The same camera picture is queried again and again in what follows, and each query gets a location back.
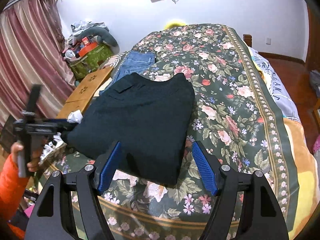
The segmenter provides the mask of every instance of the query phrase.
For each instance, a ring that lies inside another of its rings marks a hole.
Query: green bag
[[[80,60],[73,61],[70,64],[71,71],[75,75],[76,80],[81,80],[87,74],[96,71],[99,68],[99,64],[113,55],[111,49],[107,45],[101,43],[93,50],[89,51]]]

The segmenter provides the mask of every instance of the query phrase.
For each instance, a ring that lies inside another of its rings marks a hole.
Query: orange jacket
[[[28,181],[29,178],[18,177],[18,167],[10,154],[0,174],[0,216],[3,219],[9,220],[17,211]],[[24,231],[13,225],[9,226],[18,238],[24,238]]]

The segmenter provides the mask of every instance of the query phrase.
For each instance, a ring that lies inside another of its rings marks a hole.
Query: floral bedspread
[[[282,112],[236,32],[224,25],[189,25],[151,33],[133,49],[157,56],[157,62],[143,73],[145,78],[166,81],[184,73],[196,98],[177,186],[167,188],[117,171],[100,198],[115,239],[196,240],[201,236],[215,198],[204,189],[193,160],[194,140],[201,140],[208,154],[239,172],[262,170],[290,231],[299,184]],[[65,150],[47,162],[51,166],[42,175],[42,184],[55,169],[78,171],[94,161]],[[79,235],[85,238],[75,193],[72,199]],[[242,200],[239,193],[228,239],[236,235]]]

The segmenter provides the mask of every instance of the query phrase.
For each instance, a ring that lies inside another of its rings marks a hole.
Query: bed
[[[100,198],[115,239],[201,236],[215,199],[204,189],[192,158],[194,140],[235,170],[262,170],[294,239],[319,202],[317,163],[305,144],[297,109],[268,61],[234,29],[219,24],[150,33],[132,49],[156,54],[157,62],[142,74],[145,78],[165,81],[182,72],[196,98],[177,186],[166,188],[116,171]],[[117,68],[125,56],[116,55],[105,66]],[[87,163],[94,160],[64,144],[46,157],[39,187],[52,171],[78,171]],[[227,239],[236,235],[242,199],[239,193]],[[79,236],[85,239],[76,193],[72,201]]]

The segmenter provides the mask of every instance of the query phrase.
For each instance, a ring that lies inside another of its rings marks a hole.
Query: blue gripper pad
[[[206,190],[210,191],[212,195],[216,196],[218,187],[216,185],[215,174],[205,158],[205,154],[208,153],[201,142],[192,143],[192,156],[198,167],[204,187]]]
[[[99,155],[95,161],[96,170],[93,187],[99,195],[102,195],[110,187],[116,169],[123,158],[124,153],[121,150],[121,143],[113,142],[109,150],[105,154]]]

